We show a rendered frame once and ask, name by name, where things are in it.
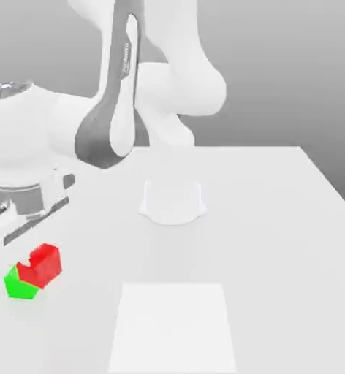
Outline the small green cube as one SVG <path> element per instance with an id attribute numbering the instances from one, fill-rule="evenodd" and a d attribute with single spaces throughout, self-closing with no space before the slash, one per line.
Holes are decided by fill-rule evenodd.
<path id="1" fill-rule="evenodd" d="M 15 265 L 4 276 L 4 285 L 8 296 L 15 299 L 33 299 L 39 291 L 39 287 L 19 278 L 18 269 Z"/>

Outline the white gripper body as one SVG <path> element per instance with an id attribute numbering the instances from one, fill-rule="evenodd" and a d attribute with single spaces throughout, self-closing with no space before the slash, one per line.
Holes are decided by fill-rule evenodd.
<path id="1" fill-rule="evenodd" d="M 27 258 L 29 253 L 42 242 L 31 232 L 68 204 L 69 197 L 66 196 L 55 203 L 48 213 L 43 213 L 38 218 L 27 219 L 24 215 L 17 214 L 16 207 L 12 203 L 0 215 L 0 275 L 6 273 L 17 260 Z"/>

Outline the small red cube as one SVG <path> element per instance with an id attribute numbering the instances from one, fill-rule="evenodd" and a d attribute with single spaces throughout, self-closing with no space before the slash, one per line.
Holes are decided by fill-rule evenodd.
<path id="1" fill-rule="evenodd" d="M 43 289 L 62 271 L 59 249 L 43 243 L 30 253 L 29 266 L 18 262 L 16 268 L 21 281 Z"/>

